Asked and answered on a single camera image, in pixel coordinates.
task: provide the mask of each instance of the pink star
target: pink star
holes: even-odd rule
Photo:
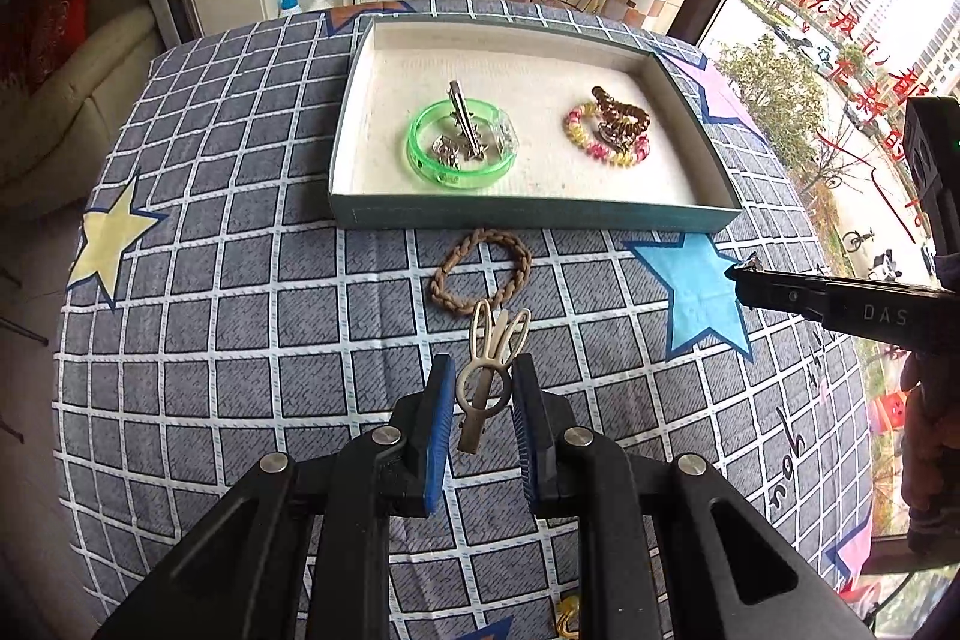
[[[733,88],[728,85],[727,78],[717,71],[712,61],[707,60],[707,66],[697,68],[693,64],[680,60],[680,58],[674,58],[672,55],[666,57],[683,73],[703,87],[704,94],[707,95],[707,106],[702,107],[705,116],[712,119],[737,119],[762,140],[766,140],[754,119],[750,117],[746,108],[740,103],[740,99],[736,97]]]

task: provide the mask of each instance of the tree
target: tree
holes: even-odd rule
[[[856,158],[839,149],[844,148],[853,135],[853,124],[845,124],[841,118],[836,122],[829,121],[827,127],[832,130],[822,129],[820,133],[829,141],[829,145],[818,139],[816,153],[797,172],[800,179],[800,196],[821,180],[827,184],[828,188],[838,187],[843,183],[844,176],[850,175],[860,163]]]
[[[864,68],[867,66],[867,56],[856,44],[844,44],[843,47],[840,47],[837,62],[840,61],[850,61],[853,64],[854,77],[862,76]]]
[[[753,47],[723,47],[716,66],[731,81],[776,157],[790,170],[816,158],[824,95],[813,70],[790,52],[776,52],[770,34]]]

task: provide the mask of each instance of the metal hair clip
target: metal hair clip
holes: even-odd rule
[[[457,144],[457,140],[450,139],[442,134],[433,140],[430,149],[433,150],[437,161],[445,167],[450,167],[450,169],[460,168],[460,145]]]
[[[483,342],[479,343],[481,313],[485,316],[486,322]],[[499,316],[496,317],[496,325],[494,325],[490,302],[486,299],[477,301],[473,308],[473,321],[470,324],[470,362],[457,376],[456,386],[457,404],[467,415],[464,418],[460,441],[457,443],[457,450],[461,453],[477,452],[480,447],[480,435],[483,434],[484,422],[487,418],[493,418],[496,413],[503,410],[507,402],[510,401],[512,380],[507,369],[527,341],[527,330],[530,328],[531,316],[529,310],[521,310],[508,325],[507,319],[509,317],[510,313],[506,310],[500,310]],[[512,345],[510,339],[517,327],[520,327],[520,339],[517,340],[516,345]],[[480,370],[477,390],[473,393],[473,399],[467,402],[467,380],[477,369]],[[496,404],[488,408],[487,400],[490,398],[490,386],[494,372],[503,381],[503,390],[500,391],[500,398],[497,399]]]
[[[467,160],[483,161],[487,152],[487,145],[480,143],[480,135],[477,133],[477,127],[470,122],[470,113],[467,111],[467,102],[464,101],[464,94],[460,90],[460,83],[457,80],[450,82],[450,90],[447,93],[450,103],[453,104],[453,119],[460,126],[461,135],[466,138],[469,149],[467,150]]]

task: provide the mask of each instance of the yellow star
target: yellow star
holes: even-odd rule
[[[95,277],[113,308],[123,253],[166,218],[133,207],[138,182],[139,175],[134,175],[109,210],[94,208],[83,213],[83,247],[70,271],[67,290]]]

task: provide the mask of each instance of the blue star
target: blue star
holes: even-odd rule
[[[457,640],[507,640],[510,634],[510,624],[514,622],[512,616],[501,618],[495,624],[488,624],[483,629],[475,629],[470,634],[462,634]]]
[[[667,360],[707,335],[754,360],[734,289],[724,271],[738,259],[717,252],[706,234],[677,242],[624,242],[667,290]]]

